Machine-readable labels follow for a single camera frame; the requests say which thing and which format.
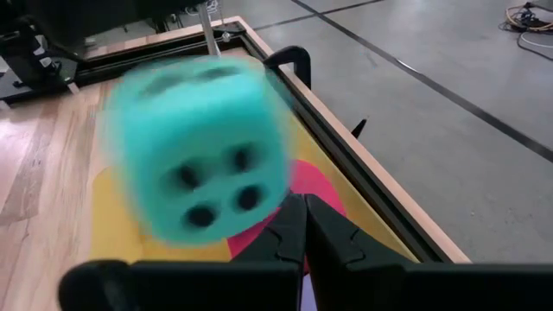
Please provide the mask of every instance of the yellow mat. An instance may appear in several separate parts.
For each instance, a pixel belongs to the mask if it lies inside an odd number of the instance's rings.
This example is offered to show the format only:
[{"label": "yellow mat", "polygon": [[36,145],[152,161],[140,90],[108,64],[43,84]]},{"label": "yellow mat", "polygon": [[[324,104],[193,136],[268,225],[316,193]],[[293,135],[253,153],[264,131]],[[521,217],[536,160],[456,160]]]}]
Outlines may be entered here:
[{"label": "yellow mat", "polygon": [[[312,163],[330,180],[346,209],[347,217],[381,243],[416,260],[291,113],[286,122],[290,135],[296,137],[292,146],[296,159]],[[96,176],[92,184],[91,259],[117,258],[130,263],[140,259],[223,262],[231,259],[226,240],[194,249],[164,245],[141,230],[127,206],[114,170],[107,168]]]}]

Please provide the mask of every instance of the metal rod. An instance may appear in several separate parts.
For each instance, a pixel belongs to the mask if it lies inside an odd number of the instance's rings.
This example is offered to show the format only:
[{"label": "metal rod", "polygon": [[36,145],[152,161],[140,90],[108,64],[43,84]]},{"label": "metal rod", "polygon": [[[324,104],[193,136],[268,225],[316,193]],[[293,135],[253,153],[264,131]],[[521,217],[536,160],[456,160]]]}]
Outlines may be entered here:
[{"label": "metal rod", "polygon": [[209,20],[209,13],[207,12],[207,4],[201,3],[196,6],[198,14],[200,15],[201,27],[204,29],[204,35],[206,36],[207,50],[210,55],[220,55],[220,51],[217,48],[215,37],[213,36],[213,29],[211,28],[211,21]]}]

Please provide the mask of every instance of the cable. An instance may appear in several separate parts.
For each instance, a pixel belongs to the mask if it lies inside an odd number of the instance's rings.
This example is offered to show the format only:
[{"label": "cable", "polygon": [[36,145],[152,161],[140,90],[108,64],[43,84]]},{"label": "cable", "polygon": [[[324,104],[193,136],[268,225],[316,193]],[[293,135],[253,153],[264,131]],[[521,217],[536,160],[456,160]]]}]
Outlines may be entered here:
[{"label": "cable", "polygon": [[528,44],[531,44],[531,45],[536,46],[536,47],[541,47],[541,48],[553,48],[553,45],[548,46],[548,45],[545,45],[545,44],[540,44],[540,43],[535,43],[535,42],[529,41],[528,39],[524,38],[524,34],[525,33],[520,34],[520,40],[522,40],[522,41],[524,41]]},{"label": "cable", "polygon": [[[553,29],[553,22],[542,22],[536,18],[536,14],[531,10],[531,3],[526,3],[523,5],[517,5],[505,10],[505,16],[507,18],[507,23],[512,27],[524,29],[527,31],[546,31]],[[511,14],[511,11],[518,9],[514,14]],[[531,26],[533,23],[541,23],[540,26]]]},{"label": "cable", "polygon": [[498,28],[499,30],[517,33],[517,34],[520,34],[521,32],[520,30],[513,29],[512,25],[509,22],[502,22],[501,24],[498,25]]},{"label": "cable", "polygon": [[546,60],[551,60],[551,61],[553,61],[553,57],[549,57],[548,55],[541,54],[541,53],[539,53],[539,52],[537,52],[537,51],[534,51],[533,49],[527,48],[527,47],[523,46],[522,44],[520,44],[520,37],[522,37],[523,34],[520,34],[520,35],[518,36],[518,39],[517,39],[517,45],[518,45],[519,48],[522,48],[522,49],[525,50],[525,51],[528,51],[528,52],[534,53],[534,54],[536,54],[536,55],[538,55],[538,56],[541,56],[541,57],[545,58]]}]

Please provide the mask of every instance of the pink mat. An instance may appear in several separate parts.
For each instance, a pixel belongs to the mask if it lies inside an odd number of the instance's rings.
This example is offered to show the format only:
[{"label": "pink mat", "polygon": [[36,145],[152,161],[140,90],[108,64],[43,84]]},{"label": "pink mat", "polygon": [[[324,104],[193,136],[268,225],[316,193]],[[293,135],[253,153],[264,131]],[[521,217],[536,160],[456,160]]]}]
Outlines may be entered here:
[{"label": "pink mat", "polygon": [[[294,194],[315,194],[327,204],[329,204],[338,213],[346,216],[346,211],[340,202],[338,193],[332,187],[327,177],[321,173],[321,171],[309,162],[296,160],[294,162],[294,168],[292,173],[292,182],[290,190]],[[272,213],[265,220],[257,223],[250,229],[235,235],[232,238],[228,238],[228,247],[231,251],[231,257],[234,258],[238,255],[246,246],[248,246],[254,239],[257,238],[259,233],[265,228],[267,224],[275,217],[278,209]]]}]

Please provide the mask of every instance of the gray floor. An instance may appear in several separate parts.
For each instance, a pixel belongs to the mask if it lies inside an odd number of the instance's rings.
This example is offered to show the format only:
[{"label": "gray floor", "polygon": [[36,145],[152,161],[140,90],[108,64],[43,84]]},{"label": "gray floor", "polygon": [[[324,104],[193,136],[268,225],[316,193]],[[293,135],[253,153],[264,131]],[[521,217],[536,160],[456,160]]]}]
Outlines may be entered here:
[{"label": "gray floor", "polygon": [[[363,3],[301,1],[319,12]],[[523,2],[383,0],[326,17],[553,148],[553,62],[498,30]],[[224,13],[253,27],[311,14],[290,0],[224,0]],[[152,32],[140,22],[97,38]],[[553,261],[553,163],[319,17],[258,33],[311,53],[315,93],[346,127],[369,117],[359,140],[474,261]]]}]

